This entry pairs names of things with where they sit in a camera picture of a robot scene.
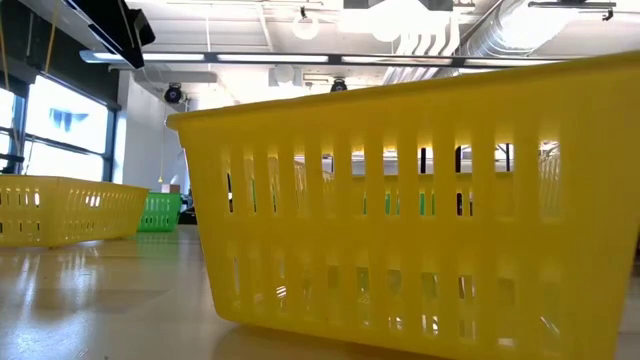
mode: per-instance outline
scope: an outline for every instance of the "security camera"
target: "security camera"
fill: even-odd
[[[171,83],[164,93],[164,100],[169,104],[180,104],[185,100],[185,94],[180,90],[182,84]]]
[[[331,85],[331,92],[346,91],[346,90],[347,90],[347,84],[344,83],[344,79],[333,80],[333,85]]]

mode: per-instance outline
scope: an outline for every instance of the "green plastic basket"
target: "green plastic basket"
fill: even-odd
[[[149,193],[138,232],[170,232],[178,223],[180,194]]]

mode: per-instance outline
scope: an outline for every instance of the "yellow plastic basket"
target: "yellow plastic basket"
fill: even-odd
[[[0,176],[0,246],[61,246],[136,233],[147,189],[49,176]]]
[[[611,359],[640,214],[638,94],[631,53],[172,115],[217,312],[445,358]],[[513,173],[495,172],[501,143]],[[460,145],[471,174],[455,173]]]

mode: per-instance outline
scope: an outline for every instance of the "white wall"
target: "white wall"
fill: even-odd
[[[164,183],[180,184],[189,191],[184,151],[178,134],[165,127],[165,119],[175,113],[171,107],[142,88],[128,71],[120,73],[114,182],[160,191],[158,178],[164,164]]]

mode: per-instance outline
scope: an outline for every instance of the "table surface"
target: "table surface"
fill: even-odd
[[[617,360],[640,358],[640,264]],[[421,359],[237,325],[213,308],[195,226],[58,249],[0,249],[0,360]]]

